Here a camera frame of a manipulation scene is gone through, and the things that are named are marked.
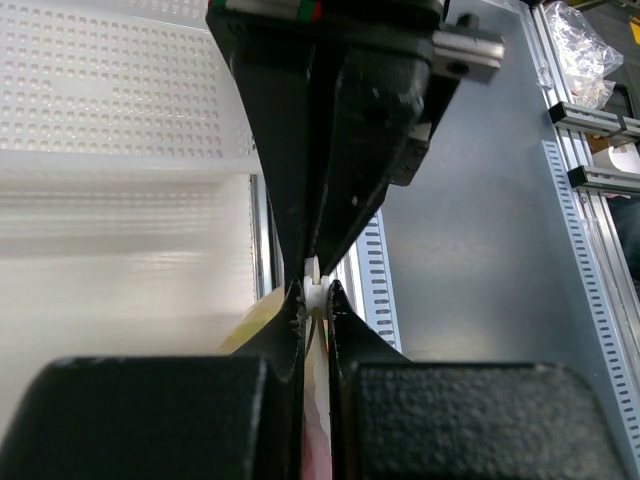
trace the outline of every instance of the gray metal panel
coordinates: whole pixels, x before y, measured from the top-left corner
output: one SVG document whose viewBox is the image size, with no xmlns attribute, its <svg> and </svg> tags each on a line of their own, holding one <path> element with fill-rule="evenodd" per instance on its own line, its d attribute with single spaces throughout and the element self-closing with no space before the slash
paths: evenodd
<svg viewBox="0 0 640 480">
<path fill-rule="evenodd" d="M 555 133 L 522 18 L 453 0 L 501 32 L 489 86 L 463 83 L 431 151 L 383 207 L 405 355 L 561 362 L 594 387 L 632 468 L 607 365 L 541 140 Z"/>
</svg>

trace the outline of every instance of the yellow object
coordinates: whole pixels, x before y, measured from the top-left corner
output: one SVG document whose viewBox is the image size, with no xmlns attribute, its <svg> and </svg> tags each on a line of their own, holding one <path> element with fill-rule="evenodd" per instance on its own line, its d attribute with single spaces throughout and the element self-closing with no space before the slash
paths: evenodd
<svg viewBox="0 0 640 480">
<path fill-rule="evenodd" d="M 218 353 L 228 355 L 235 352 L 280 311 L 283 302 L 284 289 L 282 287 L 276 288 L 269 295 L 262 297 L 249 309 L 240 325 L 218 347 Z"/>
<path fill-rule="evenodd" d="M 637 18 L 631 20 L 631 33 L 633 33 L 633 39 L 640 45 L 640 20 Z"/>
</svg>

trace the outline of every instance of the white tray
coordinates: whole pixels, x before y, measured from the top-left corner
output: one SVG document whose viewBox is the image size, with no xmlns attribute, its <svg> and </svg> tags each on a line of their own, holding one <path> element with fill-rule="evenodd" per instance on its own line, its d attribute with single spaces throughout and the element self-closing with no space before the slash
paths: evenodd
<svg viewBox="0 0 640 480">
<path fill-rule="evenodd" d="M 0 437 L 66 355 L 207 354 L 254 301 L 252 141 L 205 0 L 0 0 Z"/>
</svg>

